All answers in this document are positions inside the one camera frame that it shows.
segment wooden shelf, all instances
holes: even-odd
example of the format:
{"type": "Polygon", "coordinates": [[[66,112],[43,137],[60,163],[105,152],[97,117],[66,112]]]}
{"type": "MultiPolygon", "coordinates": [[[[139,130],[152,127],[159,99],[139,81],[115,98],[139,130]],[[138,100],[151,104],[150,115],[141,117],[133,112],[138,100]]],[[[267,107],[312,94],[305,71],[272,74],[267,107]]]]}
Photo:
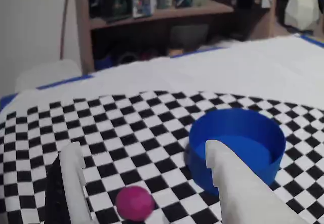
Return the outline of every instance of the wooden shelf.
{"type": "Polygon", "coordinates": [[[101,18],[94,18],[90,20],[91,29],[107,28],[111,26],[141,23],[145,21],[154,21],[166,18],[181,18],[190,17],[197,15],[208,15],[208,14],[220,14],[220,13],[231,13],[234,9],[230,6],[217,3],[211,0],[207,0],[207,3],[203,7],[190,7],[190,8],[170,8],[170,9],[157,9],[154,14],[150,17],[144,18],[127,18],[115,22],[107,23],[101,18]]]}

